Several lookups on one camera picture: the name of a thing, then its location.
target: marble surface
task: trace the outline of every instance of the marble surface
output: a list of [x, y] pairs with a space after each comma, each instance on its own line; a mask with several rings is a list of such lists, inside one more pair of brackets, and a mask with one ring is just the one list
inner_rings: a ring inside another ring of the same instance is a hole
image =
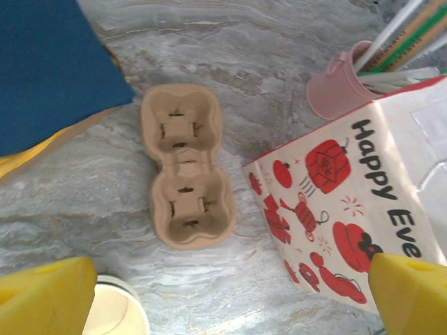
[[[379, 18], [354, 0], [82, 0], [121, 59], [134, 103], [0, 188], [0, 275], [74, 255], [127, 280], [158, 334], [382, 334], [378, 316], [297, 290], [241, 164], [324, 123], [305, 85], [334, 52], [374, 37]], [[239, 220], [224, 243], [175, 251], [156, 239], [148, 187], [156, 166], [138, 106], [155, 84], [195, 82], [221, 99], [218, 164]]]

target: pink pencil holder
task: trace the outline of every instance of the pink pencil holder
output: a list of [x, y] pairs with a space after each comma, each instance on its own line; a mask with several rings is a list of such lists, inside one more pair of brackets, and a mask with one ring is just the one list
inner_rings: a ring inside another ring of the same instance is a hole
[[354, 62], [370, 45], [362, 40], [351, 51], [336, 54], [324, 73], [310, 79], [307, 101], [318, 116], [333, 120], [381, 97], [363, 86], [354, 70]]

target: blue mat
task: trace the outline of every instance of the blue mat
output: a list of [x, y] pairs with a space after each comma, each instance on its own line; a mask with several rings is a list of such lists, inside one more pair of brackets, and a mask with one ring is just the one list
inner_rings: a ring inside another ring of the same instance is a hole
[[75, 0], [0, 0], [0, 156], [133, 97]]

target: red cartoon drawing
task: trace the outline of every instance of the red cartoon drawing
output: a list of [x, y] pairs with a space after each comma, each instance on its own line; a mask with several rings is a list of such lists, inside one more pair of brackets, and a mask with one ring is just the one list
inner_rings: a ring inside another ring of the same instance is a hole
[[284, 188], [292, 187], [292, 174], [290, 173], [290, 165], [276, 160], [273, 162], [273, 174], [277, 181]]
[[287, 221], [277, 213], [279, 206], [276, 200], [272, 195], [269, 195], [264, 199], [264, 204], [267, 207], [267, 209], [264, 209], [264, 215], [273, 236], [275, 236], [282, 243], [290, 244], [292, 237], [288, 231], [291, 228]]
[[328, 253], [330, 256], [330, 253], [332, 252], [332, 248], [329, 246], [329, 243], [327, 240], [324, 239], [324, 237], [318, 237], [318, 244], [323, 249], [324, 253]]
[[261, 183], [254, 176], [253, 172], [249, 173], [249, 181], [250, 181], [251, 188], [253, 189], [253, 191], [256, 192], [257, 195], [263, 194], [263, 190], [261, 190]]
[[306, 176], [300, 182], [300, 188], [308, 198], [310, 198], [315, 193], [316, 190], [315, 185], [313, 185], [312, 180], [309, 179], [309, 176]]
[[346, 204], [346, 206], [345, 206], [345, 208], [343, 208], [343, 210], [344, 211], [351, 211], [353, 218], [356, 217], [357, 213], [359, 213], [361, 216], [365, 215], [360, 210], [362, 205], [357, 203], [357, 198], [351, 199], [349, 196], [346, 196], [346, 199], [340, 199], [340, 201]]
[[327, 140], [306, 156], [309, 177], [312, 183], [325, 194], [333, 191], [351, 173], [346, 146], [341, 147], [335, 140]]
[[293, 271], [290, 264], [286, 260], [284, 260], [284, 264], [286, 265], [288, 275], [292, 278], [293, 282], [299, 284], [300, 281], [298, 280], [298, 277], [296, 276], [296, 273]]
[[299, 192], [298, 193], [299, 203], [295, 208], [290, 208], [282, 199], [280, 199], [279, 203], [281, 207], [288, 209], [296, 214], [298, 220], [300, 220], [301, 224], [304, 226], [306, 230], [306, 237], [310, 242], [314, 241], [313, 231], [316, 229], [316, 225], [320, 225], [322, 223], [329, 221], [329, 214], [327, 211], [322, 211], [320, 215], [320, 221], [315, 219], [315, 216], [310, 211], [307, 206], [306, 196]]
[[372, 243], [370, 235], [354, 223], [345, 225], [337, 221], [332, 232], [340, 255], [347, 265], [358, 272], [368, 272], [372, 256], [383, 252], [380, 246]]
[[349, 297], [358, 304], [366, 304], [366, 297], [356, 281], [341, 274], [333, 274], [326, 269], [324, 267], [324, 259], [318, 253], [311, 253], [310, 259], [319, 268], [321, 279], [332, 291], [342, 297]]
[[320, 280], [318, 279], [318, 276], [315, 274], [315, 272], [305, 263], [300, 263], [298, 266], [300, 267], [298, 271], [306, 280], [306, 282], [308, 282], [315, 291], [320, 292], [320, 289], [318, 288]]

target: white straw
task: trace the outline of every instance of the white straw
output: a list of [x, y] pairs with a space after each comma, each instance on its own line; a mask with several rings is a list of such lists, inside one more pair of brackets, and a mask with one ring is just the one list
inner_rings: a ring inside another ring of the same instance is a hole
[[435, 67], [416, 68], [413, 70], [406, 70], [400, 72], [384, 72], [373, 75], [362, 75], [358, 79], [362, 84], [371, 84], [375, 82], [393, 82], [396, 80], [408, 79], [429, 79], [438, 77], [440, 72]]
[[433, 52], [441, 49], [444, 45], [447, 45], [447, 33], [444, 33], [440, 38], [435, 40], [432, 44], [430, 44], [428, 47], [426, 47], [424, 50], [419, 52], [415, 57], [407, 61], [404, 65], [400, 66], [398, 70], [403, 68], [410, 67], [413, 63], [416, 63], [417, 61], [421, 60], [422, 58], [432, 54]]
[[377, 36], [368, 50], [354, 64], [356, 72], [373, 57], [386, 40], [396, 31], [397, 28], [412, 14], [412, 12], [421, 5], [424, 0], [410, 0], [391, 20], [388, 26]]
[[385, 93], [385, 94], [397, 91], [398, 89], [401, 89], [401, 87], [399, 87], [399, 86], [383, 84], [381, 82], [377, 82], [374, 84], [368, 84], [368, 85], [365, 85], [365, 87], [367, 87], [370, 91], [376, 91], [376, 92]]
[[400, 87], [405, 87], [405, 86], [409, 86], [409, 85], [412, 85], [412, 84], [417, 84], [418, 82], [420, 82], [420, 80], [409, 78], [407, 80], [398, 80], [398, 81], [395, 81], [395, 82], [387, 82], [387, 84], [400, 86]]

